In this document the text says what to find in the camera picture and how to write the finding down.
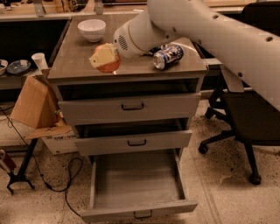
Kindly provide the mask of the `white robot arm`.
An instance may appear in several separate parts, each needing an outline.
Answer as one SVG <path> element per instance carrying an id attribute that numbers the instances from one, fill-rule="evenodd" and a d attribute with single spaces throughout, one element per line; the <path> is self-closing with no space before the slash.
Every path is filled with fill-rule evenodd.
<path id="1" fill-rule="evenodd" d="M 115 31 L 89 58 L 95 68 L 186 37 L 280 109 L 280 38 L 211 10 L 201 0 L 147 0 L 147 9 Z"/>

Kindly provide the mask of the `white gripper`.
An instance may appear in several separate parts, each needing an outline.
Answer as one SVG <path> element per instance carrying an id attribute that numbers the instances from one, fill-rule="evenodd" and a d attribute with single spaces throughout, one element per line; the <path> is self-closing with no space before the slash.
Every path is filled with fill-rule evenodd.
<path id="1" fill-rule="evenodd" d="M 119 54 L 131 59 L 147 53 L 156 46 L 172 42 L 175 35 L 156 27 L 147 10 L 119 27 L 114 33 L 114 45 L 106 43 L 94 49 L 89 58 L 92 67 L 97 69 L 117 69 Z"/>

